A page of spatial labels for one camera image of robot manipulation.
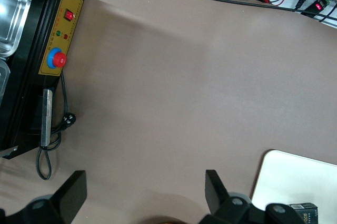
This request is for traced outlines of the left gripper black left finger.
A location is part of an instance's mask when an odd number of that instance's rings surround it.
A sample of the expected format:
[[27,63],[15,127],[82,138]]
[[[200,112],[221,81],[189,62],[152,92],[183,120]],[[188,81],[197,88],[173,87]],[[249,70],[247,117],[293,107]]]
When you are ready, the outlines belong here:
[[16,223],[72,223],[87,198],[86,171],[77,170],[49,197],[30,202]]

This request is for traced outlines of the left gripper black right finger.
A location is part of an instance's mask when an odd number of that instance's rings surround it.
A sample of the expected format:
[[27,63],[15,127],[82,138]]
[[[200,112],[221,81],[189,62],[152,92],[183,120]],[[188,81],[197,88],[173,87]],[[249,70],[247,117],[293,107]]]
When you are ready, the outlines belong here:
[[200,223],[265,223],[265,213],[248,196],[224,187],[215,170],[205,172],[205,199],[210,213]]

